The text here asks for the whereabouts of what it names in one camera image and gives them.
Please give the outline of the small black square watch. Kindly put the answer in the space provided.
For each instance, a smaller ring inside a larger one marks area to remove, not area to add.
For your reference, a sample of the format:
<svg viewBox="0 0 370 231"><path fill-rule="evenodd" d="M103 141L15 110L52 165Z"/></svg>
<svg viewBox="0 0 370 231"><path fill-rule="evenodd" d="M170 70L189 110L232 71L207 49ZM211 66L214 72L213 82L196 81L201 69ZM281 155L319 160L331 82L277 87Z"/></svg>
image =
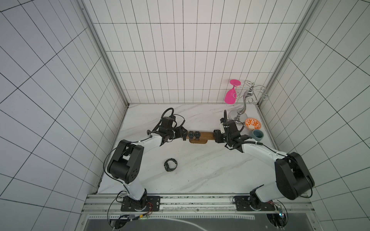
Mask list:
<svg viewBox="0 0 370 231"><path fill-rule="evenodd" d="M189 131L189 132L188 132L188 139L189 139L189 140L193 140L193 139L194 139L194 137L195 137L194 132L193 132L193 131Z"/></svg>

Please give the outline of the brown wooden watch stand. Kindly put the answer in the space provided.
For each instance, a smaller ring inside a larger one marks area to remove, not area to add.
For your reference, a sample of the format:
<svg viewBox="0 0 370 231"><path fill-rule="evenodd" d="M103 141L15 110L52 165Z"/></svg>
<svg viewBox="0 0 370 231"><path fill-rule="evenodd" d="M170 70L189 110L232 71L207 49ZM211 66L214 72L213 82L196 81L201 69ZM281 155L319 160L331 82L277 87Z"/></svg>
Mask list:
<svg viewBox="0 0 370 231"><path fill-rule="evenodd" d="M200 131L200 133L201 133L201 137L198 141L195 139L189 140L188 136L187 136L187 139L189 140L190 143L194 143L194 144L206 144L208 141L215 141L214 134L212 132Z"/></svg>

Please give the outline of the black slim strap watch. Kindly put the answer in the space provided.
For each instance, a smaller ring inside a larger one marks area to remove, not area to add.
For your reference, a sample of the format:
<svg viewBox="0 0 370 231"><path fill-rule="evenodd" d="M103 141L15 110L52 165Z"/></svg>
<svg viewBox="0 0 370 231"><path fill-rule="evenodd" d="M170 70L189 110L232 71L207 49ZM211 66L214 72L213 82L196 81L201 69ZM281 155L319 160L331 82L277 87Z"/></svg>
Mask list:
<svg viewBox="0 0 370 231"><path fill-rule="evenodd" d="M194 137L195 137L195 140L198 141L201 137L201 133L199 131L194 132Z"/></svg>

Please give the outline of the chunky black sport watch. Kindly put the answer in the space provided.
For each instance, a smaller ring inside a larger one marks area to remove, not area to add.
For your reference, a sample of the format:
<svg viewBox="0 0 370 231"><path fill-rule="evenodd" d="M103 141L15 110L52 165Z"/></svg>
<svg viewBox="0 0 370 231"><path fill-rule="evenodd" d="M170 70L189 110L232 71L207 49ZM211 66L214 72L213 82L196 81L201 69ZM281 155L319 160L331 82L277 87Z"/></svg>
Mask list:
<svg viewBox="0 0 370 231"><path fill-rule="evenodd" d="M166 172L173 172L177 169L178 162L174 158L167 159L164 162L164 168Z"/></svg>

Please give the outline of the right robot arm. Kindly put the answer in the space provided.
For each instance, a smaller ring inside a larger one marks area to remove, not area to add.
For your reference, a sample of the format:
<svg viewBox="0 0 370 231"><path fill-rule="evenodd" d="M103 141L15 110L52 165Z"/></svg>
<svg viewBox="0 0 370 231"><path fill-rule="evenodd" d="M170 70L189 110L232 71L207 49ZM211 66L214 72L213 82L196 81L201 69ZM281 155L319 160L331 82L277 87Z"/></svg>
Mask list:
<svg viewBox="0 0 370 231"><path fill-rule="evenodd" d="M311 173L298 153L279 152L249 135L241 135L236 122L228 119L226 110L220 119L220 126L220 130L214 130L214 139L217 143L224 143L228 150L250 154L275 171L275 179L271 183L250 191L247 203L252 210L260 211L263 203L281 198L295 200L315 186Z"/></svg>

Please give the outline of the orange patterned white bowl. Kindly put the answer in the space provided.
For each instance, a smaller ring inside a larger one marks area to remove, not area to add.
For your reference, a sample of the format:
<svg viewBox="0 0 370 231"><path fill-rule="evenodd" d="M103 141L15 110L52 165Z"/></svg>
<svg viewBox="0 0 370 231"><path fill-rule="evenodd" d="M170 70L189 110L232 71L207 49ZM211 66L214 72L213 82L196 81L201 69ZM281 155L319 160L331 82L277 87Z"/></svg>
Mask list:
<svg viewBox="0 0 370 231"><path fill-rule="evenodd" d="M250 131L260 130L262 127L262 123L253 117L247 118L244 124L245 124L246 129Z"/></svg>

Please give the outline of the grey-blue ceramic cup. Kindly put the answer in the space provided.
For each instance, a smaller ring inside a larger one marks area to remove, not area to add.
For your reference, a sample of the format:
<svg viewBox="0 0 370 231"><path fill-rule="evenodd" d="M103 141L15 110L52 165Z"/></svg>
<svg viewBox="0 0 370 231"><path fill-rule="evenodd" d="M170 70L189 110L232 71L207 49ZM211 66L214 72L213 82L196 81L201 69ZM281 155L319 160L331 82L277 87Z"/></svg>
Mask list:
<svg viewBox="0 0 370 231"><path fill-rule="evenodd" d="M255 129L251 132L251 137L255 141L260 142L264 138L264 133L261 130Z"/></svg>

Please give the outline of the pink plastic wine glass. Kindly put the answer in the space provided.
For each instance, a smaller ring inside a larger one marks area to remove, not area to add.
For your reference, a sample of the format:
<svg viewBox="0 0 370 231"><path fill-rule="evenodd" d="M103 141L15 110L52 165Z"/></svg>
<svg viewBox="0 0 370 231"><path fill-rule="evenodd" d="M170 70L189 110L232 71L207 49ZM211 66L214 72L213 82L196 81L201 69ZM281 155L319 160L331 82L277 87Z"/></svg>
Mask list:
<svg viewBox="0 0 370 231"><path fill-rule="evenodd" d="M224 102L233 105L237 99L236 88L241 85L241 82L239 80L230 80L229 83L232 85L232 89L225 94Z"/></svg>

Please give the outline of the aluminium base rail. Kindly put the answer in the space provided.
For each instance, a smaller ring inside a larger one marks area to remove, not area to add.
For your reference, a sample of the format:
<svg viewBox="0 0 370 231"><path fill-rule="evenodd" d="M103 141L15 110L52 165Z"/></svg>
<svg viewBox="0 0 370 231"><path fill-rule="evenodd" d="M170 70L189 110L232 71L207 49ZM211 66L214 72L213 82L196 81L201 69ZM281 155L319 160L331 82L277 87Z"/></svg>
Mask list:
<svg viewBox="0 0 370 231"><path fill-rule="evenodd" d="M141 215L205 215L205 214L262 214L287 212L314 212L312 204L305 198L295 201L278 199L261 204L260 210L250 207L248 194L149 194L143 208L125 199L124 195L92 194L87 196L82 213L113 218L123 214Z"/></svg>

